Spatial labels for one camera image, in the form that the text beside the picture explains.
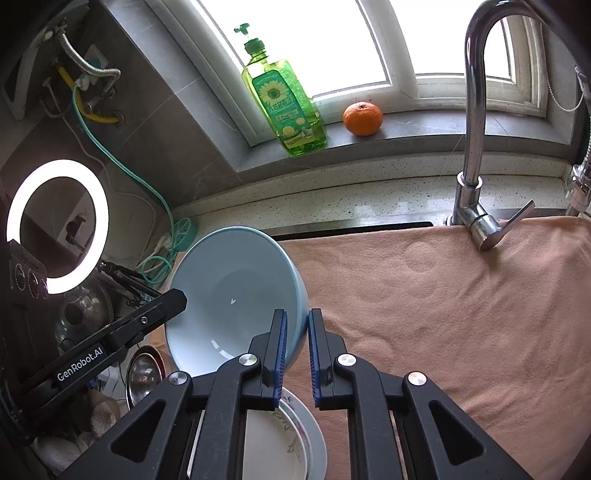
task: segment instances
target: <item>light blue bowl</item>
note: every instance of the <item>light blue bowl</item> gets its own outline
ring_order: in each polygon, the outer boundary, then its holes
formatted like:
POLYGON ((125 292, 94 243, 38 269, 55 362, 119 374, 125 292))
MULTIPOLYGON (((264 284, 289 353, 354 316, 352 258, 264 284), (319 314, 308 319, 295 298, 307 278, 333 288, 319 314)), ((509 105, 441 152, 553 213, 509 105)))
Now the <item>light blue bowl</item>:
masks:
POLYGON ((216 371, 268 332, 275 309, 287 312, 286 365, 297 358, 307 328, 308 294, 296 267, 270 236, 244 226, 222 228, 197 242, 171 288, 187 309, 165 325, 174 362, 192 377, 216 371))

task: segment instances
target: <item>stainless steel sink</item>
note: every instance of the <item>stainless steel sink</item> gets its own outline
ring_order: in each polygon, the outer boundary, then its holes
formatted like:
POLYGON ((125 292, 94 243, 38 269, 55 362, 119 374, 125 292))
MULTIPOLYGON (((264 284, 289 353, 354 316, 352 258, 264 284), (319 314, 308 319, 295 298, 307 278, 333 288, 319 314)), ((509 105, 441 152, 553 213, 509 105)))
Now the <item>stainless steel sink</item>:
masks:
MULTIPOLYGON (((519 209, 505 208, 492 210, 491 215, 499 219, 509 219, 519 209)), ((565 209, 536 208, 530 217, 563 216, 565 209)), ((449 212, 423 213, 417 215, 393 215, 389 217, 352 218, 333 220, 330 222, 302 223, 301 225, 269 228, 264 232, 276 241, 316 238, 321 236, 346 235, 348 233, 379 232, 384 230, 404 230, 407 228, 423 228, 443 226, 449 212)))

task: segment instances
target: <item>triangular cutout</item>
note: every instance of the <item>triangular cutout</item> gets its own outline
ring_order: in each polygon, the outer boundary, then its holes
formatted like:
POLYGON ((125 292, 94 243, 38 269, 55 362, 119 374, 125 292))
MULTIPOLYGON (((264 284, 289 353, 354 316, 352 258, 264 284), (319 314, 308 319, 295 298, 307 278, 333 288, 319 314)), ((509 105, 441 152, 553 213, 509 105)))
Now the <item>triangular cutout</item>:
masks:
POLYGON ((438 401, 429 402, 439 436, 452 465, 461 465, 479 457, 484 448, 438 401))
POLYGON ((164 400, 155 402, 111 444, 111 452, 135 463, 143 462, 165 406, 164 400))

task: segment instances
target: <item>silver pivot bolt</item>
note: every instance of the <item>silver pivot bolt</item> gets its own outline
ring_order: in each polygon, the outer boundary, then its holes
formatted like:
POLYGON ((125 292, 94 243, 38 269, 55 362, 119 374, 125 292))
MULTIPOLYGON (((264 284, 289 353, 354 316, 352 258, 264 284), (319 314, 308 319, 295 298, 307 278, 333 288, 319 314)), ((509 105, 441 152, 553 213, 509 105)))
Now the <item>silver pivot bolt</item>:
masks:
POLYGON ((188 379, 189 376, 185 372, 173 372, 170 374, 168 381, 173 385, 183 385, 188 379))
POLYGON ((240 356, 238 361, 245 367, 249 367, 254 365, 258 361, 258 358, 256 358, 256 355, 253 355, 252 353, 245 353, 244 355, 240 356))
POLYGON ((420 387, 421 385, 427 383, 427 377, 425 377, 425 374, 422 374, 421 372, 412 372, 408 374, 408 381, 413 385, 420 387))
POLYGON ((343 353, 337 358, 337 362, 343 365, 343 367, 352 367, 357 359, 350 353, 343 353))

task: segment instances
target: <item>window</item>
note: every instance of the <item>window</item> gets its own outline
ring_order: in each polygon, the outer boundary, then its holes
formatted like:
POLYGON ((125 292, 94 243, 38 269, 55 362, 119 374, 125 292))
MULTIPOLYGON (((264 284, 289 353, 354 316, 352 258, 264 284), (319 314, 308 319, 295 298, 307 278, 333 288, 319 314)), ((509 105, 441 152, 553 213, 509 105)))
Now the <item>window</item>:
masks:
MULTIPOLYGON (((465 108, 464 37, 481 0, 147 0, 251 145, 273 138, 240 73, 249 23, 269 60, 289 59, 326 123, 351 103, 382 111, 465 108)), ((540 26, 508 17, 492 29, 488 108, 545 116, 540 26)))

